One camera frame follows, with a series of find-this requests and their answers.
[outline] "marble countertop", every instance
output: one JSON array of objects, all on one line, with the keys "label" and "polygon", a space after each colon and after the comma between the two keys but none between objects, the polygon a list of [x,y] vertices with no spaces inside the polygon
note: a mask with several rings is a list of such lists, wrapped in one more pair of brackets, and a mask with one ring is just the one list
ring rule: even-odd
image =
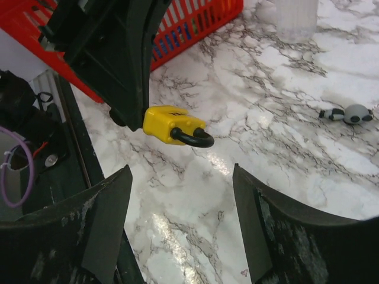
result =
[{"label": "marble countertop", "polygon": [[167,146],[116,126],[75,95],[106,176],[129,164],[125,229],[148,284],[247,284],[235,163],[267,185],[344,217],[379,215],[378,120],[350,127],[321,109],[379,104],[379,2],[321,0],[311,42],[275,35],[275,6],[243,13],[151,74],[152,105],[208,122],[210,149]]}]

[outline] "plastic cup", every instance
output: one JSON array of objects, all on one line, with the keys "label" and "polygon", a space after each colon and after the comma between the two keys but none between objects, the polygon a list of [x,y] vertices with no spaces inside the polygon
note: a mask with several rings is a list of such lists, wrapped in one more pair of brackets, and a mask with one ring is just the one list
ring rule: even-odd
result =
[{"label": "plastic cup", "polygon": [[305,43],[316,32],[319,0],[275,0],[278,38]]}]

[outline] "red basket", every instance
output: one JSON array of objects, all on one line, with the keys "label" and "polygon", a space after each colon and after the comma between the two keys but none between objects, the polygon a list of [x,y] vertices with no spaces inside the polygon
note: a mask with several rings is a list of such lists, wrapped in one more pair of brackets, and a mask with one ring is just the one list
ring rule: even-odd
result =
[{"label": "red basket", "polygon": [[[56,7],[54,0],[0,0],[0,27],[95,102],[103,102],[76,77],[63,53],[45,51],[38,42],[38,26],[52,15],[41,3]],[[242,8],[243,0],[173,0],[154,40],[152,70],[225,25]]]}]

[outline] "yellow toy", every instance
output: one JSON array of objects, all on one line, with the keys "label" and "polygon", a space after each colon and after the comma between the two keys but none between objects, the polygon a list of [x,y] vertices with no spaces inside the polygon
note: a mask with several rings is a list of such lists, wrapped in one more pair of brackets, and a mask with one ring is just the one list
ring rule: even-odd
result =
[{"label": "yellow toy", "polygon": [[211,147],[214,139],[204,129],[203,120],[193,117],[186,109],[169,105],[148,108],[143,121],[143,132],[173,145]]}]

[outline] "gray toy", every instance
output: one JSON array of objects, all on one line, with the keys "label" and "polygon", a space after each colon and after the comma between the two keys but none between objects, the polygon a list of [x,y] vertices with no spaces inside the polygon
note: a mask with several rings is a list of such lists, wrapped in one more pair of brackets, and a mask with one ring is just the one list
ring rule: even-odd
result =
[{"label": "gray toy", "polygon": [[348,125],[357,125],[364,121],[371,121],[373,114],[363,105],[350,105],[345,110],[334,108],[320,111],[319,118],[328,118],[333,121],[343,120]]}]

